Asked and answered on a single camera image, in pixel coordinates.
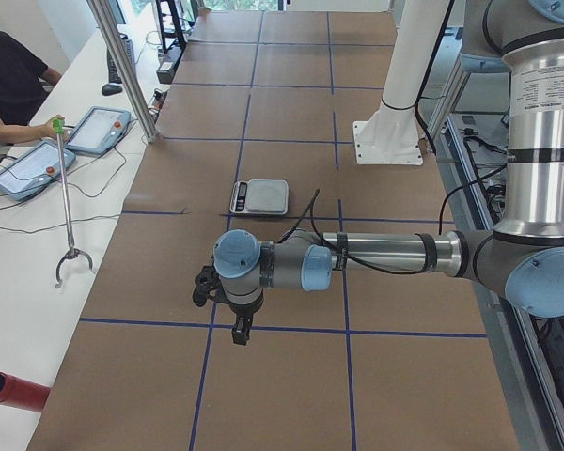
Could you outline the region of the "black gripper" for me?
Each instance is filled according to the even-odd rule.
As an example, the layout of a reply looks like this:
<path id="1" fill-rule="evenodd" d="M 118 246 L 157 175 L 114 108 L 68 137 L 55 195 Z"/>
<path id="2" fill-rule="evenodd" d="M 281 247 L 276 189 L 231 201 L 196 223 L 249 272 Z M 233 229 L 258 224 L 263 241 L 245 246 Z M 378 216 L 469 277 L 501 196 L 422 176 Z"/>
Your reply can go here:
<path id="1" fill-rule="evenodd" d="M 231 330 L 233 343 L 236 345 L 247 344 L 250 340 L 253 317 L 259 311 L 259 304 L 232 304 L 230 310 L 236 316 Z"/>

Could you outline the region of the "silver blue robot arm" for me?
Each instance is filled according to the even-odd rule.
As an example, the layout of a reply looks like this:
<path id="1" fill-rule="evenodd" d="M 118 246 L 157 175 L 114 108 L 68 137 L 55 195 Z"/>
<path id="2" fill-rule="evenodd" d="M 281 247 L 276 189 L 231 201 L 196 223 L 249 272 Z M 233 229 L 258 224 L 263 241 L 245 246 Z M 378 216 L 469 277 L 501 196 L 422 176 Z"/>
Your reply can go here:
<path id="1" fill-rule="evenodd" d="M 233 341 L 248 342 L 267 288 L 325 290 L 332 273 L 361 266 L 394 275 L 442 272 L 482 284 L 540 318 L 564 316 L 564 1 L 470 1 L 463 44 L 498 57 L 511 79 L 505 210 L 490 231 L 320 233 L 279 241 L 237 229 L 214 245 L 193 301 L 226 304 Z"/>

